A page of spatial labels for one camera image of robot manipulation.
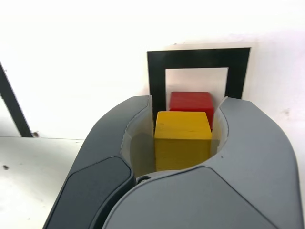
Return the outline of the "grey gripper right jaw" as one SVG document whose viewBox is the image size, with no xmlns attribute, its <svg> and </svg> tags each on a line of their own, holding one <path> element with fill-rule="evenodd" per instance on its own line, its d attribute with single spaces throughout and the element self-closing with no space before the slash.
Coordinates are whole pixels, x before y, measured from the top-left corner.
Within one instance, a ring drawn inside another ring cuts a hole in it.
<svg viewBox="0 0 305 229">
<path fill-rule="evenodd" d="M 108 215 L 106 229 L 297 229 L 300 185 L 283 130 L 249 101 L 216 110 L 212 157 L 152 173 Z"/>
</svg>

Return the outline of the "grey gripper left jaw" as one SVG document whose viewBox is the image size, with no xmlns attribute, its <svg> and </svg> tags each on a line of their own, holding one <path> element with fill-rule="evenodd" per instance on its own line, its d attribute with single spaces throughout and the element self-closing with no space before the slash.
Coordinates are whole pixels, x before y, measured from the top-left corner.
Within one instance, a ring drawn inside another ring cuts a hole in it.
<svg viewBox="0 0 305 229">
<path fill-rule="evenodd" d="M 115 106 L 84 140 L 44 224 L 46 229 L 100 229 L 114 205 L 156 171 L 153 99 Z"/>
</svg>

